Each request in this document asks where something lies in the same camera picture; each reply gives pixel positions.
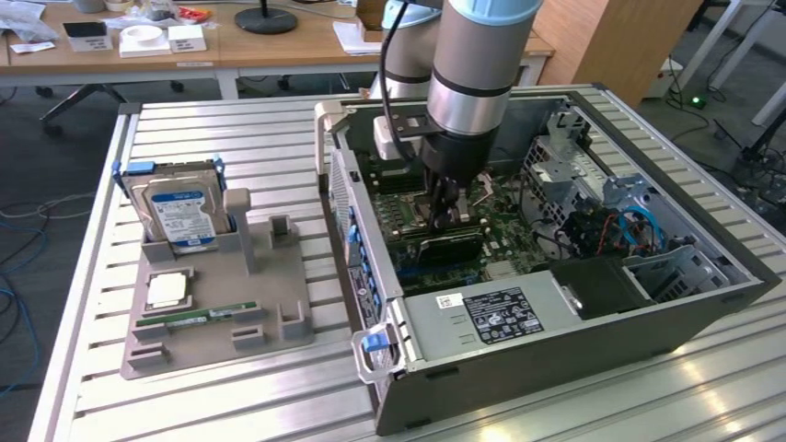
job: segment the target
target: motherboard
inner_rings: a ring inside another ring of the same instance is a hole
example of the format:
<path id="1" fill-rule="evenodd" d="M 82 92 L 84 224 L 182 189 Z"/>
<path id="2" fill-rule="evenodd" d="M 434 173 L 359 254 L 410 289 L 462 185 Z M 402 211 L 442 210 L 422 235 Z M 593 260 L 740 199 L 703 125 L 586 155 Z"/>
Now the motherboard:
<path id="1" fill-rule="evenodd" d="M 441 232 L 427 228 L 423 191 L 371 192 L 406 296 L 527 274 L 549 261 L 521 217 L 514 188 L 511 177 L 482 175 Z"/>

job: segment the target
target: black round base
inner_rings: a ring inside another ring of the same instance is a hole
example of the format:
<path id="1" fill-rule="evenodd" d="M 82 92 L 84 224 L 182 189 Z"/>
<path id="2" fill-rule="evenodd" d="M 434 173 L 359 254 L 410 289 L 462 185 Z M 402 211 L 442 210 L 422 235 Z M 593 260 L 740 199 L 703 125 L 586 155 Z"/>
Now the black round base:
<path id="1" fill-rule="evenodd" d="M 262 7 L 246 9 L 235 15 L 235 24 L 254 34 L 283 34 L 298 27 L 298 18 L 282 9 L 268 9 L 263 17 Z"/>

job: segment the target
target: green circuit board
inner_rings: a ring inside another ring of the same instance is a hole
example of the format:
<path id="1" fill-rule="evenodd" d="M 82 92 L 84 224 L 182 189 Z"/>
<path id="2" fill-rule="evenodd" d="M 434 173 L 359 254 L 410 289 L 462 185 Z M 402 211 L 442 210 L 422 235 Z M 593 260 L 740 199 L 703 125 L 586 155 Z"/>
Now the green circuit board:
<path id="1" fill-rule="evenodd" d="M 471 189 L 470 221 L 438 234 L 426 228 L 429 204 L 423 192 L 373 193 L 371 199 L 407 296 L 527 274 L 549 261 L 518 214 L 511 190 L 497 180 L 486 185 L 478 181 Z M 450 241 L 462 244 L 447 246 L 449 256 L 425 264 L 426 244 Z"/>

